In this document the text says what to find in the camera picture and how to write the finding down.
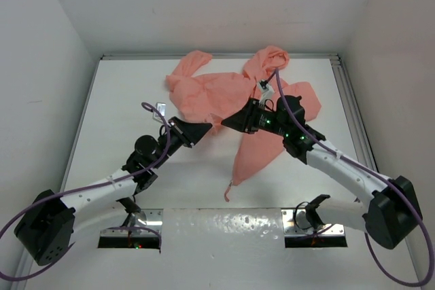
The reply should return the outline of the salmon pink hooded jacket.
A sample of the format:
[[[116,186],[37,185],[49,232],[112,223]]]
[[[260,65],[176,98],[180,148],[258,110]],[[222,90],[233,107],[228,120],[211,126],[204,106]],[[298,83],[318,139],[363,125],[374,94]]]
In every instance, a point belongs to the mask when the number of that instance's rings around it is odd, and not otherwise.
[[[169,98],[188,122],[207,122],[215,134],[222,129],[223,119],[236,113],[250,97],[260,98],[259,81],[269,80],[274,90],[281,88],[286,95],[300,96],[306,121],[314,120],[321,103],[307,81],[288,84],[275,79],[275,69],[287,67],[290,57],[285,50],[268,46],[249,59],[241,73],[208,73],[197,75],[212,55],[195,50],[184,56],[172,74],[166,78]],[[266,131],[243,134],[232,167],[229,186],[237,186],[260,172],[283,151],[281,137]]]

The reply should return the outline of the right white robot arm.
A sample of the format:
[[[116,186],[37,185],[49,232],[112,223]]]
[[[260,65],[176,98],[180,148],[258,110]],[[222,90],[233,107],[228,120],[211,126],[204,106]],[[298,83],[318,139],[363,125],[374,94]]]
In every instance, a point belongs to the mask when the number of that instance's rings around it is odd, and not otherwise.
[[[238,132],[259,130],[282,138],[283,147],[303,164],[322,171],[349,190],[355,202],[319,195],[294,214],[300,229],[318,231],[326,224],[341,224],[366,232],[377,244],[394,249],[422,221],[412,183],[399,176],[383,177],[339,153],[324,135],[305,123],[301,97],[285,96],[268,111],[254,98],[222,125]]]

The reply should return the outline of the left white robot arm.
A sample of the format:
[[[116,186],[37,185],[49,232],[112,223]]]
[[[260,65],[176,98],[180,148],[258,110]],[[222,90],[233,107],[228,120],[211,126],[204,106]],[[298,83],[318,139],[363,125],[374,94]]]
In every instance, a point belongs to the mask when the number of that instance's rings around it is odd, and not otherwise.
[[[172,117],[158,138],[139,137],[126,163],[112,175],[63,193],[40,193],[15,227],[15,236],[38,266],[55,263],[87,228],[104,224],[97,211],[118,202],[128,214],[139,212],[131,197],[153,184],[155,169],[181,147],[194,147],[211,127]]]

